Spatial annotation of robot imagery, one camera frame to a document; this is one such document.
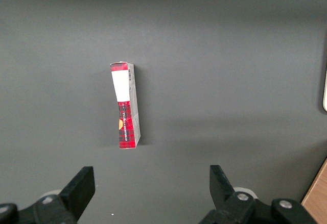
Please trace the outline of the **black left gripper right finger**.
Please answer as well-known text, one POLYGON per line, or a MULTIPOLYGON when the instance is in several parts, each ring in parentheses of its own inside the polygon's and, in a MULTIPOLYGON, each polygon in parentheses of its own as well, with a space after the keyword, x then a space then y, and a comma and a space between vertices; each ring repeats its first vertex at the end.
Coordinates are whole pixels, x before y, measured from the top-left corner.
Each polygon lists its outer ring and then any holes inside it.
POLYGON ((316 223, 297 201, 276 198, 270 205, 243 190, 236 191, 220 165, 211 165, 209 190, 215 205, 200 223, 316 223))

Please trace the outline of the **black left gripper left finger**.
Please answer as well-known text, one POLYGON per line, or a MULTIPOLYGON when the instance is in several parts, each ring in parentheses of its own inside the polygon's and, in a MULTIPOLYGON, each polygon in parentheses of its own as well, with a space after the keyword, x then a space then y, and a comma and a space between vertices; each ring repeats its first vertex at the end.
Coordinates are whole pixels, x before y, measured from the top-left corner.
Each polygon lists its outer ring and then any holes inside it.
POLYGON ((47 194, 25 209, 1 204, 1 223, 77 223, 94 193, 94 168, 85 166, 58 194, 47 194))

